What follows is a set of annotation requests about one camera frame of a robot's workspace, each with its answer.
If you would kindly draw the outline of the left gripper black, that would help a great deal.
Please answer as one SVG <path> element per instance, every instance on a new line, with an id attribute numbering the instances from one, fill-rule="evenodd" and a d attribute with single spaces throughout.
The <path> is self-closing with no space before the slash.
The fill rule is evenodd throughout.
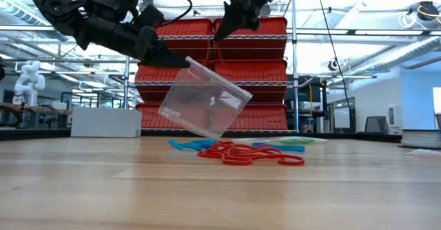
<path id="1" fill-rule="evenodd" d="M 99 16 L 87 17 L 82 26 L 82 49 L 93 43 L 120 54 L 138 59 L 145 66 L 157 68 L 188 68 L 181 56 L 169 50 L 160 40 L 156 28 L 140 28 L 133 22 L 121 23 Z"/>

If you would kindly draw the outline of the blue rubber band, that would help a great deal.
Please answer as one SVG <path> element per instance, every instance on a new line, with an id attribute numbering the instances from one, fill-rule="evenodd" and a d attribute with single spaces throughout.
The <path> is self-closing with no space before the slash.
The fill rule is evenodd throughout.
<path id="1" fill-rule="evenodd" d="M 257 148 L 275 148 L 281 151 L 297 151 L 305 152 L 305 147 L 303 145 L 274 145 L 269 143 L 252 143 L 252 147 Z"/>
<path id="2" fill-rule="evenodd" d="M 168 143 L 173 146 L 176 149 L 182 150 L 182 149 L 192 149 L 195 151 L 201 151 L 203 149 L 203 146 L 201 145 L 201 142 L 199 140 L 193 140 L 186 143 L 180 143 L 174 139 L 169 139 Z"/>
<path id="3" fill-rule="evenodd" d="M 203 151 L 206 149 L 209 149 L 214 143 L 216 143 L 216 139 L 200 139 L 200 140 L 193 140 L 190 143 L 190 146 L 192 149 L 196 151 Z"/>

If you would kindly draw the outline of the white cardboard box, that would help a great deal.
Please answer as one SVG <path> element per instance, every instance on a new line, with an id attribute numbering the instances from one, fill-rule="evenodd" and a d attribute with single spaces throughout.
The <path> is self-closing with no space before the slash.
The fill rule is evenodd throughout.
<path id="1" fill-rule="evenodd" d="M 75 107 L 71 137 L 137 138 L 141 121 L 141 112 L 136 109 Z"/>

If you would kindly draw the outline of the dark monitor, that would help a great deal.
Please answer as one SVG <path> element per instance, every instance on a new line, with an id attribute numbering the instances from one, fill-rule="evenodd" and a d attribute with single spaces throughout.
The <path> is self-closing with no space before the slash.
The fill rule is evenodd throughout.
<path id="1" fill-rule="evenodd" d="M 284 98 L 285 101 L 294 100 L 294 88 L 288 87 Z M 322 100 L 321 89 L 319 86 L 305 86 L 298 89 L 298 100 L 301 102 L 312 101 L 313 103 L 320 103 Z"/>

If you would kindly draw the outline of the black upright stand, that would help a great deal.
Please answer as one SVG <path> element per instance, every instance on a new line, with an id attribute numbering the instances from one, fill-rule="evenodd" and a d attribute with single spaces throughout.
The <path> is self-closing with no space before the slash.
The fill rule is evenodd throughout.
<path id="1" fill-rule="evenodd" d="M 328 121 L 328 109 L 327 109 L 327 81 L 324 80 L 321 84 L 322 89 L 322 111 L 323 111 L 323 120 L 322 120 L 322 128 L 321 133 L 323 133 L 327 128 Z"/>

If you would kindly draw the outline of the wooden workbench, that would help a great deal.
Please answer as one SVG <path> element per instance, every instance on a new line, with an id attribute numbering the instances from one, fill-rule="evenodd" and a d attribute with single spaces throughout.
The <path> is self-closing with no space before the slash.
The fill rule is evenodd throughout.
<path id="1" fill-rule="evenodd" d="M 0 128 L 65 129 L 69 127 L 70 110 L 50 105 L 16 105 L 0 103 Z"/>

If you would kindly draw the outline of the white framed board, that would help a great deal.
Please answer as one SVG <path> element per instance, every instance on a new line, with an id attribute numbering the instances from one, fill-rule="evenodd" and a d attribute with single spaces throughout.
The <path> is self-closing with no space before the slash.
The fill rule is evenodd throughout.
<path id="1" fill-rule="evenodd" d="M 356 132 L 355 98 L 348 98 L 348 101 L 340 100 L 331 104 L 331 115 L 335 133 Z"/>

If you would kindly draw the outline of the dark office chair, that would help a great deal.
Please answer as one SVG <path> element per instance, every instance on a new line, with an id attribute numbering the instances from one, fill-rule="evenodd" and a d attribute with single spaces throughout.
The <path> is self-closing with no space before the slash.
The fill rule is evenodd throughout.
<path id="1" fill-rule="evenodd" d="M 365 133 L 388 134 L 389 125 L 385 116 L 369 116 L 365 122 Z"/>

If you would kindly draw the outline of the black aluminium table frame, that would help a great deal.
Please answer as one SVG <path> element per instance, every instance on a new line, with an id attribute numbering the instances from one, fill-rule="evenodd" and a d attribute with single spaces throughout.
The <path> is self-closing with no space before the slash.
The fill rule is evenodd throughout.
<path id="1" fill-rule="evenodd" d="M 40 138 L 65 138 L 70 137 L 70 129 L 7 129 L 0 130 L 1 140 L 28 140 Z M 184 129 L 142 129 L 141 136 L 160 136 L 160 137 L 196 137 Z M 322 139 L 347 139 L 365 140 L 385 143 L 399 143 L 401 135 L 372 134 L 372 133 L 297 133 L 293 131 L 276 130 L 229 130 L 223 134 L 224 138 L 264 138 L 281 136 L 302 136 Z"/>

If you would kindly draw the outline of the silver ventilation duct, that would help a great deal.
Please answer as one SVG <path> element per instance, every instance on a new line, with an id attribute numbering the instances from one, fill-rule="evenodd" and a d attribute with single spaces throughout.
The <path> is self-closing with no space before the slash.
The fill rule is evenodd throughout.
<path id="1" fill-rule="evenodd" d="M 441 47 L 441 36 L 426 38 L 402 47 L 395 47 L 384 52 L 351 70 L 353 75 L 364 72 L 377 72 L 400 65 L 418 56 Z"/>

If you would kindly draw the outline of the white wall dispenser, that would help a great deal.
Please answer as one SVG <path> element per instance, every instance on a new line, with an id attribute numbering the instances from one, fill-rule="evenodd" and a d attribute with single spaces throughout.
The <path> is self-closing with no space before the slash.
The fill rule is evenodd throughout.
<path id="1" fill-rule="evenodd" d="M 390 128 L 400 129 L 402 127 L 402 109 L 400 105 L 388 106 L 388 119 Z"/>

